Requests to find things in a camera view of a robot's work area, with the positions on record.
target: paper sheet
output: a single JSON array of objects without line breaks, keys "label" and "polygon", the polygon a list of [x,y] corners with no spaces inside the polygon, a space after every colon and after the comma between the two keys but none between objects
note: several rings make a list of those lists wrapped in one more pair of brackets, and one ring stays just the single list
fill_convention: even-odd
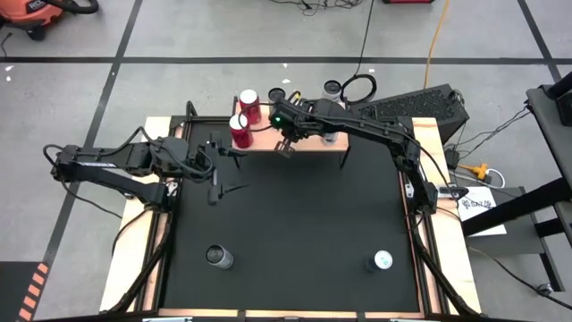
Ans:
[{"label": "paper sheet", "polygon": [[[465,221],[494,207],[496,207],[496,204],[494,203],[491,189],[488,187],[469,187],[468,194],[458,201],[458,214],[461,216],[461,220]],[[507,233],[507,230],[504,228],[504,225],[498,225],[480,233],[472,234],[470,237],[505,233]]]}]

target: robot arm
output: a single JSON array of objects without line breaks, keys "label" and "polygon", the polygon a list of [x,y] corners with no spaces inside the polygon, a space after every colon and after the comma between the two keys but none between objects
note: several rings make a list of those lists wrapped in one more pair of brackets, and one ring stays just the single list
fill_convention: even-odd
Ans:
[{"label": "robot arm", "polygon": [[[129,143],[139,131],[147,137],[147,142]],[[67,145],[59,148],[57,159],[53,161],[46,152],[50,147],[59,147],[48,145],[44,148],[44,155],[54,166],[51,175],[57,181],[93,182],[135,196],[146,207],[159,211],[168,211],[171,207],[169,190],[165,183],[142,183],[106,169],[121,169],[138,177],[156,174],[160,178],[187,178],[196,183],[210,181],[208,203],[215,205],[222,195],[228,192],[219,182],[220,179],[217,179],[217,158],[243,156],[238,151],[223,148],[216,133],[211,134],[211,139],[205,145],[199,145],[193,156],[185,140],[174,137],[151,140],[142,127],[119,148],[80,148]]]},{"label": "robot arm", "polygon": [[434,214],[438,191],[427,182],[420,170],[419,143],[413,139],[410,117],[386,117],[373,120],[346,110],[328,99],[308,100],[301,106],[286,99],[279,99],[269,115],[270,124],[282,131],[284,140],[276,149],[285,155],[293,151],[292,142],[310,135],[324,136],[337,131],[346,132],[386,145],[395,166],[410,180],[414,195],[412,209],[424,214]]}]

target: orange striped tape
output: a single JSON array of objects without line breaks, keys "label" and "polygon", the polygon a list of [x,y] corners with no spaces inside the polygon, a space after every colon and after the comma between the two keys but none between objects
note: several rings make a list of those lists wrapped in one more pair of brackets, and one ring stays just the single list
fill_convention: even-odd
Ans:
[{"label": "orange striped tape", "polygon": [[47,279],[49,267],[44,263],[39,263],[36,272],[32,276],[32,282],[28,286],[28,294],[24,296],[24,301],[20,308],[19,317],[24,321],[31,321],[38,307],[39,297]]}]

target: wooden table frame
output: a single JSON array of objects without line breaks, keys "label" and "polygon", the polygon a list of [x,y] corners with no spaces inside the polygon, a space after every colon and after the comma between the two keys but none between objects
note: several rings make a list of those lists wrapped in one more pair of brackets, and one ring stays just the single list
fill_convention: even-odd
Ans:
[{"label": "wooden table frame", "polygon": [[[229,117],[199,116],[202,122],[228,122]],[[184,130],[185,116],[174,117],[148,117],[145,129],[154,138],[158,136],[182,137],[189,135],[190,130]],[[432,154],[439,164],[445,178],[449,180],[447,167],[442,150],[441,138],[433,118],[414,118],[414,133],[421,145]],[[427,180],[442,186],[442,178],[435,165],[425,154],[421,157],[421,164],[425,170]],[[150,175],[144,178],[134,178],[141,182],[158,182],[159,178]],[[438,207],[457,214],[454,200],[440,199]],[[136,200],[127,200],[123,211],[122,226],[129,222],[143,209],[142,204]],[[163,239],[164,228],[168,214],[158,214],[148,211],[143,217],[126,229],[118,240],[112,258],[101,310],[111,308],[129,289],[133,280],[139,274],[143,264],[152,254],[153,250]],[[409,225],[415,223],[415,218],[408,220]],[[458,294],[467,305],[480,311],[476,294],[475,282],[467,255],[465,239],[460,222],[438,210],[431,216],[431,220],[420,225],[420,234],[425,246],[438,259],[442,272],[447,276]],[[456,310],[449,301],[444,301],[440,287],[419,258],[414,255],[414,268],[418,287],[418,300],[420,312],[366,312],[365,318],[424,318],[427,312],[456,314]],[[249,310],[238,309],[160,309],[158,308],[161,276],[163,275],[164,261],[161,259],[154,267],[147,283],[139,293],[137,299],[130,305],[129,311],[158,309],[159,316],[185,316],[194,318],[232,318],[242,315],[246,318],[359,318],[357,312],[326,312],[326,311],[283,311],[283,310]]]}]

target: red cup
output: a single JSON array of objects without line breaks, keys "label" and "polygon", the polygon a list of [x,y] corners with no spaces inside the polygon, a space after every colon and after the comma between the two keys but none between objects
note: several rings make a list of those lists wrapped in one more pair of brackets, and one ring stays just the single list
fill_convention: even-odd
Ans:
[{"label": "red cup", "polygon": [[229,127],[231,128],[232,140],[234,140],[237,147],[248,148],[252,145],[254,138],[252,137],[252,132],[248,130],[250,128],[250,121],[245,115],[236,114],[231,117]]},{"label": "red cup", "polygon": [[260,114],[260,99],[258,94],[252,89],[243,90],[240,93],[240,109],[246,111],[244,114],[248,118],[248,123],[256,124],[260,122],[262,115]]}]

